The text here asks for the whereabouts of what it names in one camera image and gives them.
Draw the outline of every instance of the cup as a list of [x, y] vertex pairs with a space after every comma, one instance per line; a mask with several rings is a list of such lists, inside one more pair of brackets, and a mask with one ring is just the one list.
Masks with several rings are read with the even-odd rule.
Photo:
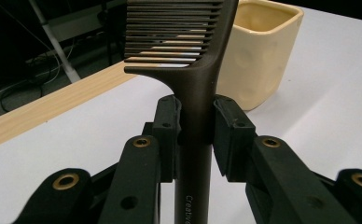
[[240, 0], [216, 93], [251, 110], [279, 87], [303, 18], [298, 7]]

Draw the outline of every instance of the cream-colored pot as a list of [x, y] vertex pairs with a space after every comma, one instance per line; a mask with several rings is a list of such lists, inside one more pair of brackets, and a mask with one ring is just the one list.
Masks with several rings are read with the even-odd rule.
[[241, 0], [216, 93], [234, 99], [243, 110], [268, 99], [280, 85], [302, 18], [298, 7]]

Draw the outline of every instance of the comb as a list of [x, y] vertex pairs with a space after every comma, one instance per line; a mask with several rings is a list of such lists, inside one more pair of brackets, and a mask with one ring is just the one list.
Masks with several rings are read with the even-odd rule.
[[181, 102], [175, 223], [207, 223], [216, 82], [238, 0], [128, 0], [125, 72]]

